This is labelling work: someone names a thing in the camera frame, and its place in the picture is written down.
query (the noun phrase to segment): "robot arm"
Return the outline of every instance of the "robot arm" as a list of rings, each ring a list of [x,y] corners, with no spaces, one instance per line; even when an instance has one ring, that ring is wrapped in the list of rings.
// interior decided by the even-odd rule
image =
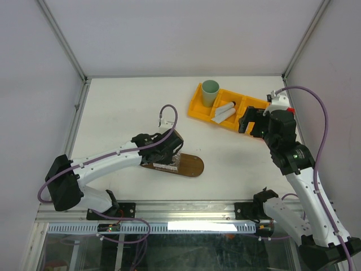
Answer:
[[[62,174],[48,184],[55,210],[66,211],[78,206],[114,216],[119,206],[113,193],[110,190],[93,189],[87,184],[108,173],[134,165],[172,163],[172,157],[183,146],[183,139],[176,130],[168,129],[165,131],[163,125],[160,127],[160,131],[163,133],[156,133],[151,136],[138,134],[119,148],[102,154],[74,160],[69,160],[66,155],[57,157],[45,181],[65,169],[73,170]]]
[[[286,95],[272,93],[268,95],[270,105],[264,110],[248,107],[239,120],[239,132],[245,133],[248,124],[254,122],[250,135],[262,138],[270,149],[274,164],[286,176],[300,199],[308,222],[291,211],[272,190],[265,190],[253,198],[253,218],[268,216],[296,241],[304,262],[311,270],[318,270],[327,265],[345,260],[339,237],[345,242],[350,255],[361,251],[361,241],[353,238],[341,224],[334,212],[319,178],[318,190],[314,185],[315,162],[309,149],[296,141],[296,121]],[[327,210],[320,202],[321,193]],[[326,214],[328,211],[339,229],[335,233]]]

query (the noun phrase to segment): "white wall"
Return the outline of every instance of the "white wall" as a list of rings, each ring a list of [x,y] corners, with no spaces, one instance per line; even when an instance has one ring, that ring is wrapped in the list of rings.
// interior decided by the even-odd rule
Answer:
[[[0,270],[18,270],[81,82],[35,1],[0,8]]]
[[[281,75],[321,0],[46,0],[89,76]]]
[[[320,176],[352,235],[361,237],[361,1],[333,0],[289,76],[320,95],[330,119]],[[308,94],[292,92],[305,142],[316,154],[323,115]],[[355,257],[361,268],[361,255]]]

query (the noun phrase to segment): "light green cup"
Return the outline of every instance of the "light green cup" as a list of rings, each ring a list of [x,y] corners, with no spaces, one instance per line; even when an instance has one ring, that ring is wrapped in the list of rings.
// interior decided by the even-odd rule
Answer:
[[[212,107],[219,92],[219,84],[214,80],[204,81],[202,84],[202,103],[205,107]]]

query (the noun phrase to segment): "glass panel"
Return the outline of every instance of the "glass panel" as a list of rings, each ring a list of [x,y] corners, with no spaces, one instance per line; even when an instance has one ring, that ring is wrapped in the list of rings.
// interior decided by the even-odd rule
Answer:
[[[118,240],[119,235],[107,237]],[[95,235],[47,234],[41,271],[114,271],[118,244]]]
[[[142,235],[107,237],[135,241]],[[101,241],[93,234],[47,234],[37,270],[309,271],[295,247],[290,239],[259,241],[244,234],[151,234],[138,245]]]
[[[125,240],[138,238],[130,234]],[[132,263],[139,260],[137,271],[294,270],[291,258],[285,257],[288,243],[240,234],[154,234],[147,246],[124,245],[121,270],[133,270]]]

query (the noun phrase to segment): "yellow tray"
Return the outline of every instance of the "yellow tray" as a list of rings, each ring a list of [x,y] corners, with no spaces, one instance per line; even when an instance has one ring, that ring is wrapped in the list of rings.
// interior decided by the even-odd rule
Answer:
[[[220,124],[212,121],[214,118],[215,109],[224,106],[226,103],[236,102],[236,113],[225,119]],[[256,108],[266,108],[269,105],[265,100],[255,99],[239,93],[234,93],[225,89],[220,89],[218,95],[214,101],[213,107],[205,107],[202,104],[202,83],[199,83],[198,88],[191,100],[188,116],[195,117],[200,120],[208,121],[213,124],[223,126],[225,128],[238,132],[238,119],[243,117],[248,106],[254,106]],[[254,123],[249,123],[246,133],[250,133],[253,129]]]

